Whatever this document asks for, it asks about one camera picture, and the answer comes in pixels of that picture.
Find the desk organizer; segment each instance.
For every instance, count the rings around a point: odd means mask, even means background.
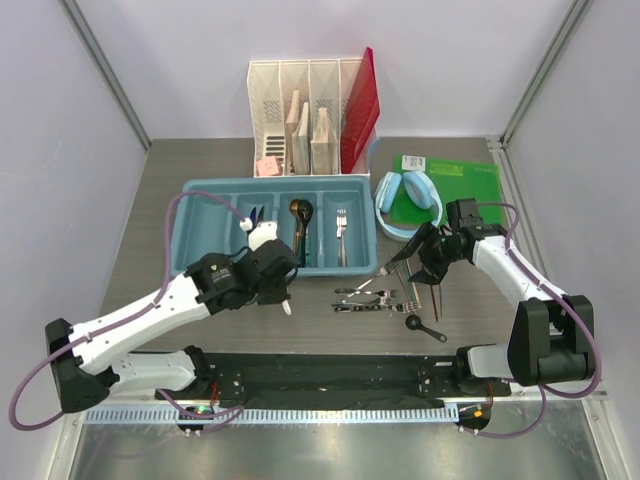
[[[255,163],[265,156],[275,156],[283,164],[282,176],[291,175],[290,165],[285,162],[288,146],[284,122],[294,90],[300,92],[301,110],[304,102],[309,102],[311,132],[316,127],[318,109],[326,108],[340,145],[345,109],[361,63],[361,58],[250,62],[247,89],[255,141],[254,176],[258,175]],[[367,149],[376,138],[372,135]],[[336,170],[342,175],[339,154]],[[368,175],[366,153],[351,173]]]
[[[310,266],[299,277],[371,275],[378,266],[376,226],[369,178],[362,175],[191,180],[183,191],[205,191],[221,196],[249,216],[253,207],[265,207],[264,220],[278,222],[278,238],[293,246],[296,219],[289,211],[294,199],[313,204],[307,249]],[[339,267],[336,215],[347,210],[345,247],[347,266]],[[177,275],[204,254],[232,254],[247,245],[238,219],[224,205],[203,196],[180,202],[171,240],[172,274]]]

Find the black ladle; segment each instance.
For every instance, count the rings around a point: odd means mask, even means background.
[[[298,220],[300,220],[301,237],[300,242],[300,266],[307,266],[307,227],[311,223],[311,217],[313,217],[313,205],[309,200],[298,201],[298,209],[296,211]]]
[[[407,326],[409,330],[421,330],[427,335],[432,336],[439,342],[445,343],[447,341],[447,336],[436,332],[435,330],[431,330],[430,328],[422,325],[422,319],[417,315],[409,315],[407,319],[404,321],[404,324]]]

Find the blue headphones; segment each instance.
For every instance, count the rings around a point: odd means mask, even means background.
[[[436,227],[442,219],[442,201],[436,190],[436,186],[431,179],[419,170],[399,173],[387,173],[376,188],[376,217],[384,234],[397,242],[406,242],[416,233],[416,230],[402,230],[397,227],[387,225],[382,219],[381,213],[388,213],[393,204],[393,199],[398,193],[400,182],[404,183],[409,198],[418,207],[428,210],[434,203],[438,207],[438,217],[431,223]]]

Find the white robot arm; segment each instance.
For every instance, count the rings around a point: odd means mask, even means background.
[[[521,385],[582,380],[593,376],[595,356],[590,340],[569,319],[565,304],[583,321],[593,338],[593,307],[584,296],[570,296],[551,284],[515,246],[500,225],[487,225],[475,199],[447,204],[451,234],[430,223],[392,259],[416,251],[422,269],[411,280],[439,284],[449,265],[468,260],[485,272],[516,311],[508,345],[478,345],[458,350],[469,378],[513,378]],[[557,334],[552,335],[550,324]]]
[[[51,363],[62,411],[85,410],[113,393],[153,388],[198,396],[209,389],[212,373],[196,347],[170,354],[129,352],[180,325],[253,301],[281,303],[290,314],[287,285],[292,278],[285,277],[298,262],[277,239],[277,224],[258,224],[248,245],[247,253],[235,262],[224,254],[205,255],[173,279],[157,303],[159,295],[154,292],[89,322],[72,326],[58,319],[47,325],[50,353],[86,340]],[[135,321],[126,320],[145,307],[146,313]]]

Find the white panel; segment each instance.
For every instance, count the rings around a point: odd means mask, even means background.
[[[571,0],[79,1],[151,137],[252,136],[250,60],[375,52],[380,135],[497,134]]]
[[[98,314],[144,153],[58,2],[5,2],[0,15],[0,464],[46,478],[59,426],[14,431],[9,397],[44,357],[44,327]],[[51,373],[18,409],[59,411]]]
[[[593,2],[512,144],[554,280],[594,304],[605,381],[634,453],[640,444],[639,19],[638,2]]]

